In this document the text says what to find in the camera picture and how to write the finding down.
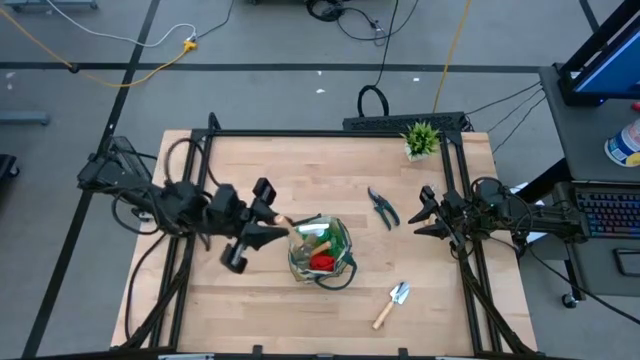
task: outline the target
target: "white cable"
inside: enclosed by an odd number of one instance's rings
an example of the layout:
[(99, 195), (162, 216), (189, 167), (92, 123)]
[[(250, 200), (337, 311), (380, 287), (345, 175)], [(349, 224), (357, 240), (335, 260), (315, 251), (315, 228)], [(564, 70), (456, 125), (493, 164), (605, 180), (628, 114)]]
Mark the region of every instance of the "white cable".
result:
[(62, 10), (58, 9), (58, 7), (55, 6), (51, 0), (47, 0), (47, 2), (49, 3), (49, 5), (51, 5), (51, 7), (58, 14), (62, 15), (62, 17), (64, 17), (65, 19), (69, 20), (73, 25), (75, 25), (75, 26), (79, 27), (80, 29), (88, 32), (89, 34), (96, 35), (96, 36), (102, 36), (102, 37), (116, 39), (116, 40), (124, 40), (124, 41), (128, 41), (130, 43), (134, 43), (136, 45), (144, 46), (144, 47), (156, 47), (156, 46), (160, 45), (167, 38), (167, 36), (169, 36), (173, 32), (173, 30), (175, 30), (175, 29), (177, 29), (179, 27), (188, 26), (188, 27), (190, 27), (192, 29), (191, 36), (189, 38), (195, 39), (197, 37), (197, 31), (196, 31), (196, 27), (195, 26), (193, 26), (192, 24), (178, 24), (178, 25), (174, 25), (171, 29), (169, 29), (169, 31), (167, 31), (167, 33), (164, 34), (164, 36), (158, 42), (156, 42), (155, 44), (142, 44), (142, 43), (137, 42), (134, 39), (130, 39), (130, 38), (127, 38), (127, 37), (121, 37), (121, 36), (103, 34), (103, 33), (95, 32), (95, 31), (91, 31), (91, 30), (87, 29), (86, 27), (78, 24), (75, 20), (73, 20), (72, 18), (67, 16), (67, 14), (63, 13)]

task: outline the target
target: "red object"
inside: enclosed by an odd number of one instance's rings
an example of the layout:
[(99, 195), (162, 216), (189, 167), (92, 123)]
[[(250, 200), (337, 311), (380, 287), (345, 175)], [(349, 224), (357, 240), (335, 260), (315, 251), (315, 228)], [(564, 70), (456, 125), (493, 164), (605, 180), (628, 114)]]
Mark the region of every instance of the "red object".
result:
[(311, 258), (309, 266), (311, 270), (333, 271), (336, 265), (336, 259), (331, 255), (316, 255)]

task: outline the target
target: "blue screen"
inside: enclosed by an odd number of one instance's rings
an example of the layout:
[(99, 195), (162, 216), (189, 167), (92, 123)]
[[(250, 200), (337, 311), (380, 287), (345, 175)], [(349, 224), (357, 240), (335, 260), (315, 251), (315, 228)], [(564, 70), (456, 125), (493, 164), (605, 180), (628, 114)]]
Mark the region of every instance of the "blue screen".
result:
[(585, 77), (576, 92), (640, 94), (640, 30)]

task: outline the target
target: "gray carpet floor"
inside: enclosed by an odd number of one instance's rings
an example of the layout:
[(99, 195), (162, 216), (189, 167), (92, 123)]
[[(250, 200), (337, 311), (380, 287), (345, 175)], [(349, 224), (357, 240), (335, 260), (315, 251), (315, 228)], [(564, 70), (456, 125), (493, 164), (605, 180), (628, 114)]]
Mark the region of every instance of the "gray carpet floor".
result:
[[(98, 1), (100, 9), (65, 8), (94, 30), (137, 37), (151, 0)], [(602, 22), (620, 0), (589, 0)], [(388, 24), (393, 3), (356, 0), (381, 24)], [(421, 0), (407, 26), (393, 37), (389, 64), (442, 65), (464, 8), (464, 0)], [(412, 1), (401, 1), (404, 19)], [(156, 41), (173, 24), (191, 22), (206, 29), (222, 21), (228, 0), (161, 0), (149, 40)], [(9, 13), (36, 37), (75, 62), (122, 62), (134, 45), (87, 35), (47, 8)], [(345, 28), (370, 36), (356, 15)], [(460, 38), (453, 64), (496, 66), (449, 74), (439, 111), (472, 110), (538, 81), (528, 67), (566, 61), (591, 33), (578, 0), (477, 0)], [(9, 22), (0, 19), (0, 63), (52, 61)], [(141, 63), (175, 57), (189, 31), (181, 29), (166, 43), (145, 49)], [(263, 0), (253, 6), (236, 0), (229, 23), (199, 42), (184, 62), (203, 64), (378, 64), (383, 48), (347, 38), (335, 24), (316, 21), (301, 1)], [(502, 66), (522, 72), (500, 72)], [(342, 119), (356, 116), (359, 89), (375, 80), (369, 71), (165, 71), (131, 89), (116, 127), (139, 151), (155, 153), (167, 129), (206, 126), (214, 111), (226, 129), (341, 129)], [(148, 71), (137, 71), (134, 78)], [(111, 82), (123, 70), (96, 70)], [(386, 72), (380, 83), (392, 114), (425, 113), (440, 80), (435, 71)], [(0, 126), (0, 153), (19, 157), (22, 173), (0, 201), (0, 358), (22, 354), (29, 331), (60, 253), (81, 192), (75, 176), (96, 150), (112, 114), (117, 89), (100, 86), (66, 70), (0, 68), (0, 109), (42, 110), (48, 127)], [(471, 118), (485, 131), (517, 105), (505, 102)], [(374, 98), (367, 113), (379, 112)], [(527, 111), (523, 106), (491, 132), (501, 142)], [(546, 103), (496, 154), (500, 179), (510, 185), (530, 181), (562, 157)], [(106, 197), (95, 196), (54, 307), (38, 355), (108, 348), (120, 306), (135, 236), (112, 220)], [(559, 262), (549, 262), (558, 269)], [(595, 301), (566, 310), (560, 295), (566, 284), (530, 258), (521, 264), (522, 279), (541, 351), (584, 359), (640, 359), (640, 328)], [(640, 315), (640, 300), (607, 297)]]

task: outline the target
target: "desk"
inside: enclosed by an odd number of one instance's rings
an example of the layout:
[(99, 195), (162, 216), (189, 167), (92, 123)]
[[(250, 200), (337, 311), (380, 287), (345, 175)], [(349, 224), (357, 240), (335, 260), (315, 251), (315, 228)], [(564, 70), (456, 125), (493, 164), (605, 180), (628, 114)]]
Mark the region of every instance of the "desk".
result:
[[(605, 140), (637, 119), (638, 113), (631, 109), (633, 101), (611, 99), (596, 108), (569, 107), (562, 99), (555, 68), (541, 68), (540, 79), (565, 157), (518, 195), (533, 203), (548, 194), (554, 184), (560, 181), (637, 184), (640, 181), (640, 167), (616, 165), (604, 152)], [(640, 296), (640, 278), (620, 274), (613, 257), (613, 249), (638, 248), (640, 245), (637, 240), (594, 238), (568, 248), (560, 242), (543, 243), (540, 246), (553, 246), (554, 254), (548, 257), (565, 260), (569, 274), (575, 274), (573, 280), (587, 290), (602, 295)], [(574, 292), (574, 296), (582, 298), (577, 292)]]
[[(162, 141), (154, 183), (164, 180), (162, 164), (168, 147), (189, 131), (167, 131)], [(486, 134), (464, 134), (469, 174), (495, 176)], [(268, 354), (384, 354), (404, 347), (411, 355), (472, 355), (462, 280), (457, 261), (445, 241), (412, 232), (406, 221), (421, 208), (420, 188), (431, 185), (441, 198), (446, 190), (442, 159), (433, 156), (409, 163), (401, 138), (215, 137), (210, 165), (217, 179), (232, 183), (250, 199), (257, 178), (266, 176), (278, 195), (275, 211), (293, 219), (322, 212), (338, 216), (353, 239), (359, 269), (345, 290), (329, 292), (294, 281), (286, 261), (287, 243), (275, 241), (260, 252), (249, 250), (243, 275), (219, 262), (227, 243), (212, 240), (210, 252), (196, 245), (189, 278), (178, 351), (249, 353), (263, 345)], [(172, 178), (180, 177), (187, 146), (171, 159)], [(452, 156), (454, 169), (457, 169)], [(402, 224), (387, 231), (367, 196), (372, 186), (389, 200)], [(214, 192), (213, 184), (205, 190)], [(509, 240), (506, 232), (496, 233)], [(157, 236), (139, 236), (132, 268)], [(131, 328), (144, 320), (158, 296), (167, 243), (143, 263), (133, 291)], [(513, 251), (485, 242), (486, 263), (495, 304), (523, 342), (536, 348), (533, 328)], [(335, 283), (344, 281), (343, 277)], [(371, 329), (399, 281), (411, 284), (404, 305), (393, 310), (384, 327)], [(124, 304), (113, 334), (124, 342)], [(476, 303), (481, 324), (486, 325)], [(161, 344), (166, 344), (173, 307), (166, 312)], [(483, 343), (486, 341), (485, 326)]]

